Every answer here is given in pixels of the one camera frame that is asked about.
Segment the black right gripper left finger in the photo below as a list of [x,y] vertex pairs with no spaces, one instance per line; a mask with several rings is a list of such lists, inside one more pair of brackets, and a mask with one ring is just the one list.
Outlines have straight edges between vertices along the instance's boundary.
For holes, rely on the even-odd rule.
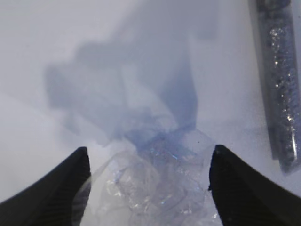
[[0,204],[2,226],[79,226],[91,192],[86,147]]

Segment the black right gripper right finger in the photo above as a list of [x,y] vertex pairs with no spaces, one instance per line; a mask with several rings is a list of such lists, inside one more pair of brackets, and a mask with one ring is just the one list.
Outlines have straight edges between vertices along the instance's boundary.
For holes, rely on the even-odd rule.
[[223,145],[216,145],[208,190],[224,226],[299,226],[301,199]]

